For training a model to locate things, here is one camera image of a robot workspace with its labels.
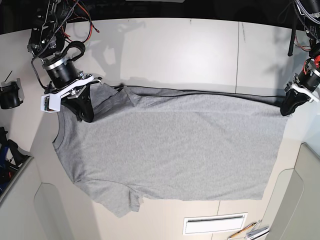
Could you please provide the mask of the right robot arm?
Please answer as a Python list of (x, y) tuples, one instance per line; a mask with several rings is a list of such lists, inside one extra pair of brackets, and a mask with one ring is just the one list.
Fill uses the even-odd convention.
[[(71, 40), (66, 33), (67, 22), (74, 19), (89, 22), (85, 40)], [(44, 90), (41, 111), (57, 113), (64, 106), (78, 121), (93, 121), (91, 85), (100, 83), (101, 77), (78, 71), (74, 62), (84, 55), (94, 30), (91, 15), (79, 0), (46, 0), (37, 10), (27, 49), (33, 60), (41, 60), (50, 78), (49, 84), (40, 84)]]

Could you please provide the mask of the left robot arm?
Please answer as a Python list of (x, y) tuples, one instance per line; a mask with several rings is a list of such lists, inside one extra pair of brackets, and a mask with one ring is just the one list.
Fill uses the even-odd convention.
[[(287, 55), (293, 55), (294, 47), (308, 53), (308, 58), (302, 64), (300, 73), (293, 76), (285, 88), (285, 97), (280, 106), (282, 116), (295, 112), (296, 108), (306, 102), (319, 102), (320, 98), (314, 92), (320, 85), (320, 2), (318, 0), (291, 0), (294, 11), (291, 35)], [(301, 23), (309, 38), (309, 45), (303, 46), (297, 38), (297, 25)]]

